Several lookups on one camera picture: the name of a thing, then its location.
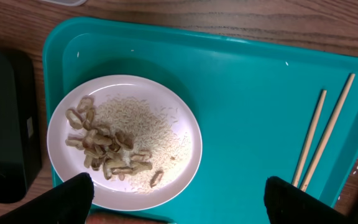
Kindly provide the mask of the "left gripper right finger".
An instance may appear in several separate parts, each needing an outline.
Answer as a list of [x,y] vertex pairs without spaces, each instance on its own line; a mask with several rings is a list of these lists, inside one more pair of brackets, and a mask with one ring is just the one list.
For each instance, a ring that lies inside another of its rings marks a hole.
[[351,221],[333,208],[272,176],[265,183],[264,205],[270,224],[349,224]]

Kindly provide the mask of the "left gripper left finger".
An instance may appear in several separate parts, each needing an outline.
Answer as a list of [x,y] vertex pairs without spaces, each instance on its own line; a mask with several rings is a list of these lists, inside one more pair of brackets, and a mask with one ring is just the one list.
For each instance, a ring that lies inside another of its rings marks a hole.
[[93,199],[94,183],[88,173],[82,172],[0,216],[0,224],[82,224]]

